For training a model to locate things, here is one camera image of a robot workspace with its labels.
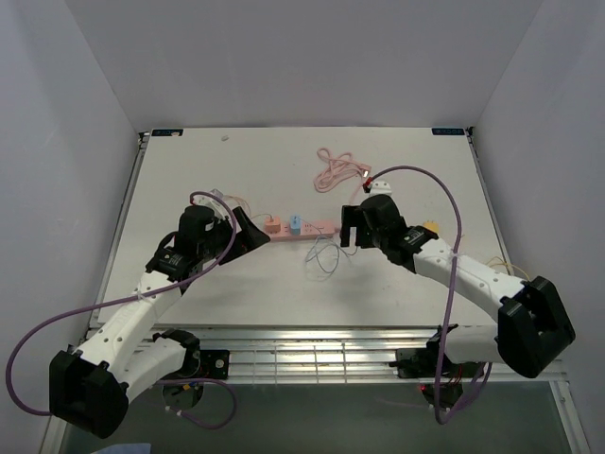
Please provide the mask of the pink charger plug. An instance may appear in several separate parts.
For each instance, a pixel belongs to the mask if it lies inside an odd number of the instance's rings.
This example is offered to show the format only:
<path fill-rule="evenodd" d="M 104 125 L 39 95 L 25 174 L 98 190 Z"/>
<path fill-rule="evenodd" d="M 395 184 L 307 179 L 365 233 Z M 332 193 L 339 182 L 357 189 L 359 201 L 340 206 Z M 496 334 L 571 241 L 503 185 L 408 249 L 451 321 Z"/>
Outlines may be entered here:
<path fill-rule="evenodd" d="M 277 236 L 282 232 L 282 222 L 279 217 L 268 216 L 265 219 L 264 231 L 269 236 Z"/>

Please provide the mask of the pink power strip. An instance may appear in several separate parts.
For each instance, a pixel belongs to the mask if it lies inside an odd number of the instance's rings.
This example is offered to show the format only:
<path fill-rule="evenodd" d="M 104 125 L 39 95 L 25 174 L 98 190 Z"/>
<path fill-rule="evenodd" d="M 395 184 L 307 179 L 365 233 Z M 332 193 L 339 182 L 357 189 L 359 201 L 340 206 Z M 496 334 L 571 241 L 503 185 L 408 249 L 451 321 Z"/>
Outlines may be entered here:
<path fill-rule="evenodd" d="M 318 236 L 332 237 L 339 232 L 340 228 L 331 220 L 319 220 L 313 222 L 302 221 L 302 232 L 299 236 L 293 236 L 289 231 L 289 223 L 282 221 L 282 232 L 277 236 L 269 236 L 272 241 L 298 241 L 311 240 Z"/>

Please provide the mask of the blue charger plug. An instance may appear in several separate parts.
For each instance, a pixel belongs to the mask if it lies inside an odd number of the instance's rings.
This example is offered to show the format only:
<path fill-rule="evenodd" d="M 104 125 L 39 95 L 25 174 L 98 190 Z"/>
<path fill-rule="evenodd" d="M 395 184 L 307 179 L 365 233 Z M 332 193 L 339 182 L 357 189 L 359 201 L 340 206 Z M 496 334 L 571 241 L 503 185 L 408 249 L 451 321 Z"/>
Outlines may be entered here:
<path fill-rule="evenodd" d="M 302 219 L 299 215 L 291 215 L 289 218 L 289 231 L 293 236 L 299 236 L 302 232 Z"/>

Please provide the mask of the yellow charger plug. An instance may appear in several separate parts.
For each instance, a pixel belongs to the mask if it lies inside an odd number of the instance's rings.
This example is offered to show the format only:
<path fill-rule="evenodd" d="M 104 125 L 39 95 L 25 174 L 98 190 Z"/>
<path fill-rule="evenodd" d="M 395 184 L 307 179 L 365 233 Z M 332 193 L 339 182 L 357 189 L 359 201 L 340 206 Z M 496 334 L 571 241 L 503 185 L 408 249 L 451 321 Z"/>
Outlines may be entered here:
<path fill-rule="evenodd" d="M 423 224 L 423 227 L 429 230 L 430 232 L 438 235 L 440 233 L 440 226 L 437 222 L 434 221 L 426 221 Z"/>

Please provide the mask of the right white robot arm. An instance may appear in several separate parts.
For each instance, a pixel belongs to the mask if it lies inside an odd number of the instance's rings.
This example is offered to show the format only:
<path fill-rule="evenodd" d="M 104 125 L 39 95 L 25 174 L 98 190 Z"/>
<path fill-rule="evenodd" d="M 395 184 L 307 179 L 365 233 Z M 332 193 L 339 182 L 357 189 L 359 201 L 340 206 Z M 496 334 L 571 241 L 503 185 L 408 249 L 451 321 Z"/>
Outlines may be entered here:
<path fill-rule="evenodd" d="M 450 375 L 460 364 L 502 363 L 534 378 L 576 339 L 551 281 L 499 273 L 455 254 L 435 232 L 407 225 L 388 195 L 342 207 L 340 244 L 377 249 L 391 264 L 446 286 L 493 320 L 482 326 L 444 323 L 416 355 L 437 375 Z"/>

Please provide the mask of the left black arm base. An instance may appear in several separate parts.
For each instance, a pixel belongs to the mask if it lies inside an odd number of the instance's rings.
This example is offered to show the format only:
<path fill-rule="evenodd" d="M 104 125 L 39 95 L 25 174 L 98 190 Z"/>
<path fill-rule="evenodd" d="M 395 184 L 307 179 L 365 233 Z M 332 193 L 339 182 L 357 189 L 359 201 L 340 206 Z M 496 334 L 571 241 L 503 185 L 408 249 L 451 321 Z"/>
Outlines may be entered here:
<path fill-rule="evenodd" d="M 185 349 L 181 368 L 164 376 L 164 379 L 212 378 L 226 379 L 229 373 L 229 350 L 204 350 L 200 340 L 194 334 L 170 328 L 152 336 L 153 341 L 168 339 L 177 342 Z"/>

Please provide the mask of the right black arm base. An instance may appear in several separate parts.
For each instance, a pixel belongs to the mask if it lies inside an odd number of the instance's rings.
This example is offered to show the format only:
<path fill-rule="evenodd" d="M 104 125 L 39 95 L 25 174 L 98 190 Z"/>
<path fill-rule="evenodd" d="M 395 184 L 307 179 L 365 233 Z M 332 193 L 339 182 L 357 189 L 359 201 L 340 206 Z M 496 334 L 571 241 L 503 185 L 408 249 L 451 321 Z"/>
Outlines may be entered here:
<path fill-rule="evenodd" d="M 438 354 L 427 348 L 402 348 L 395 351 L 395 359 L 389 367 L 396 370 L 400 378 L 434 376 L 437 372 Z M 448 379 L 463 376 L 463 366 L 443 357 L 441 375 Z"/>

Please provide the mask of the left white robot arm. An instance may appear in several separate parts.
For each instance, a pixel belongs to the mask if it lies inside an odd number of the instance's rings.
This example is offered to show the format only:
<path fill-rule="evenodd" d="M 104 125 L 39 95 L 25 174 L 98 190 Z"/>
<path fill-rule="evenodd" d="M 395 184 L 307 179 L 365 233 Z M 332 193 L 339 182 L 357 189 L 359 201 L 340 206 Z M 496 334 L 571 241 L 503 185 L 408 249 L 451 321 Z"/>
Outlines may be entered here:
<path fill-rule="evenodd" d="M 184 209 L 147 262 L 133 292 L 98 331 L 73 352 L 58 352 L 49 366 L 52 415 L 104 439 L 124 420 L 130 402 L 162 379 L 199 378 L 199 339 L 168 329 L 137 350 L 153 325 L 188 290 L 194 275 L 224 265 L 269 243 L 246 213 L 220 216 L 210 206 Z"/>

